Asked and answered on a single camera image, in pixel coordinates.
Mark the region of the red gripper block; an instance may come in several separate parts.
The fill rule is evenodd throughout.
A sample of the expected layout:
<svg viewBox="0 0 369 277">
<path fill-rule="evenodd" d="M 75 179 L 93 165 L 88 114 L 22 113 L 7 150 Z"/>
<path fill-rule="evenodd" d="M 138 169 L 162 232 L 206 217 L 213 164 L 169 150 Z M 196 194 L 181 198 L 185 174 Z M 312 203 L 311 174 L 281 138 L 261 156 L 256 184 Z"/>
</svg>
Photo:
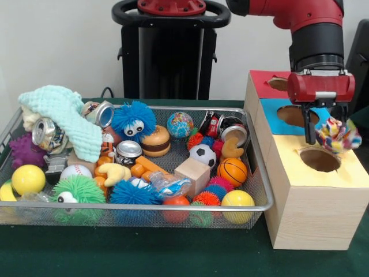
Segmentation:
<svg viewBox="0 0 369 277">
<path fill-rule="evenodd" d="M 308 107 L 337 107 L 337 119 L 346 125 L 348 103 L 355 92 L 355 78 L 346 70 L 304 70 L 291 73 L 287 79 L 288 97 L 292 104 L 304 107 L 306 143 L 314 145 L 315 114 Z"/>
</svg>

